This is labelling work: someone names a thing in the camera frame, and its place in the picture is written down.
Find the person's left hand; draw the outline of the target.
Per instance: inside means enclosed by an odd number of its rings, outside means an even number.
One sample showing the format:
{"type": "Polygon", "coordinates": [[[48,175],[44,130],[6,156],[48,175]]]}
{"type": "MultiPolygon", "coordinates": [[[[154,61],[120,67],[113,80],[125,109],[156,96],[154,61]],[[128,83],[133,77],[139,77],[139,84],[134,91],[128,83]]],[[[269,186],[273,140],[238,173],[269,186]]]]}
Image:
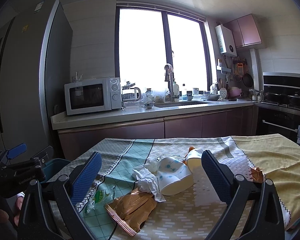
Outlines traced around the person's left hand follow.
{"type": "Polygon", "coordinates": [[[16,226],[18,226],[18,224],[19,224],[19,216],[20,216],[24,197],[25,197],[25,194],[23,192],[17,194],[17,198],[15,201],[16,215],[14,217],[14,223],[16,226]]]}

